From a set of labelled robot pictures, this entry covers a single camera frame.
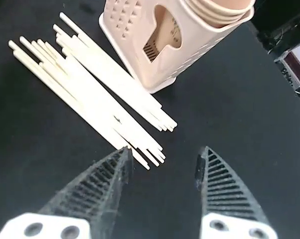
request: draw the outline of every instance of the wooden stick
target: wooden stick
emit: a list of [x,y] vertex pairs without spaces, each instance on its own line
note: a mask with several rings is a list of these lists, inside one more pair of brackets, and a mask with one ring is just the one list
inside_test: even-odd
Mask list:
[[[52,85],[51,83],[53,82],[53,79],[47,79],[48,77],[48,75],[45,75],[43,72],[41,72],[40,70],[39,70],[39,66],[38,66],[38,64],[35,62],[35,61],[33,61],[30,57],[26,57],[27,55],[24,53],[24,52],[22,52],[21,50],[19,50],[19,49],[17,49],[17,50],[15,50],[14,51],[14,56],[22,63],[22,64],[24,64],[31,72],[33,72],[41,81],[43,81],[48,87],[50,87],[59,97],[61,97],[70,107],[72,107],[73,108],[73,110],[75,110],[75,103],[74,102],[72,102],[72,103],[70,103],[71,101],[70,101],[70,99],[71,99],[71,97],[67,97],[67,93],[65,92],[65,93],[62,93],[63,91],[62,91],[62,88],[59,88],[59,90],[57,90],[57,88],[56,88],[56,86],[57,85]],[[80,116],[82,116],[82,114],[79,112],[79,110],[77,109],[77,110],[75,110]],[[149,166],[148,166],[148,164],[147,164],[147,162],[146,161],[144,161],[144,159],[134,150],[134,155],[136,156],[136,159],[147,169],[147,170],[149,170],[150,168],[149,168]]]

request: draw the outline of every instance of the black fabric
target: black fabric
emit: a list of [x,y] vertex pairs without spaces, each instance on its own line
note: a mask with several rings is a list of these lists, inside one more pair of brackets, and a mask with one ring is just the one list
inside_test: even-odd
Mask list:
[[[25,67],[7,41],[54,42],[63,10],[114,59],[98,26],[104,1],[0,3],[0,228],[38,211],[110,146]],[[209,145],[240,175],[281,239],[300,239],[300,100],[261,45],[241,26],[155,97],[177,122],[159,132],[130,111],[163,146],[166,163],[136,164],[125,186],[114,239],[199,235],[195,166]]]

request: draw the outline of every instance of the chopstick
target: chopstick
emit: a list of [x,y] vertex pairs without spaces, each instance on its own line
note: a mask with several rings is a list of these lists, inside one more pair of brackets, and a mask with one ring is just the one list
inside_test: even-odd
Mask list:
[[19,40],[22,45],[40,62],[37,64],[13,41],[9,41],[15,58],[116,149],[130,147],[134,158],[147,170],[150,169],[147,161],[136,149],[155,166],[164,163],[165,155],[160,144],[95,77],[158,130],[173,131],[177,123],[161,109],[161,104],[153,96],[73,21],[63,13],[60,18],[78,34],[70,37],[56,24],[53,26],[56,42],[62,47],[65,57],[48,42],[41,39],[29,42],[21,36]]
[[[14,56],[27,67],[34,75],[36,75],[44,84],[46,84],[55,94],[57,94],[65,103],[67,103],[77,114],[79,114],[87,123],[89,123],[96,131],[100,133],[108,142],[110,142],[116,149],[124,146],[131,146],[114,131],[98,127],[95,121],[89,119],[81,111],[77,102],[58,84],[55,84],[51,78],[32,58],[30,58],[22,49],[20,49],[13,41],[9,41],[9,46],[14,50]],[[150,169],[148,163],[141,157],[141,155],[133,149],[133,156],[135,159],[147,170]]]
[[[51,60],[48,60],[47,55],[41,54],[42,50],[46,50],[46,53],[47,53],[47,50],[49,50],[49,48],[50,48],[49,51],[53,52],[53,50],[51,50],[52,47],[49,45],[49,43],[45,44],[45,46],[48,46],[48,47],[46,47],[46,48],[42,47],[42,50],[41,50],[38,47],[36,47],[36,44],[30,44],[24,37],[21,37],[20,41],[35,56],[37,56],[39,59],[41,59],[44,62],[37,64],[34,60],[32,60],[29,56],[27,56],[26,53],[23,50],[21,50],[15,43],[10,41],[9,46],[14,50],[14,56],[21,63],[23,63],[30,71],[32,71],[41,81],[43,81],[50,89],[52,89],[62,100],[64,100],[83,119],[85,119],[96,131],[98,131],[100,133],[100,130],[101,130],[100,123],[96,122],[95,120],[91,121],[91,119],[88,119],[87,116],[85,117],[79,109],[78,102],[76,102],[78,95],[70,94],[70,92],[72,92],[72,93],[74,92],[74,89],[71,89],[71,87],[69,86],[69,84],[66,80],[66,77],[67,77],[66,73],[63,72],[61,69],[57,68],[56,64],[53,64],[51,62]],[[43,46],[43,44],[42,44],[43,42],[41,40],[38,40],[38,42],[39,42],[38,46],[40,46],[40,45]],[[113,124],[116,124],[117,126],[119,126],[119,124],[114,119],[110,120],[110,121],[112,121]],[[124,138],[126,140],[128,140],[134,147],[136,147],[136,148],[138,147],[136,144],[136,140],[133,139],[129,135],[129,133],[125,130],[124,127],[116,127],[115,132],[117,132],[118,136],[121,136],[121,137],[118,137],[118,136],[116,137],[114,132],[111,132],[111,131],[103,131],[103,133],[101,133],[101,135],[104,138],[106,138],[106,140],[109,141],[117,149],[121,148],[122,146],[126,146],[126,145],[130,146],[124,140]],[[165,158],[165,157],[160,152],[160,150],[162,150],[162,147],[159,146],[154,150],[153,148],[156,146],[158,146],[157,143],[152,143],[151,147],[149,149],[147,149],[142,145],[140,147],[140,150],[154,165],[159,166],[159,163],[147,151],[147,150],[152,151],[152,154],[154,156],[156,156],[161,163],[164,163],[163,158]],[[133,149],[133,155],[137,161],[139,161],[146,169],[149,170],[148,163],[134,149]]]

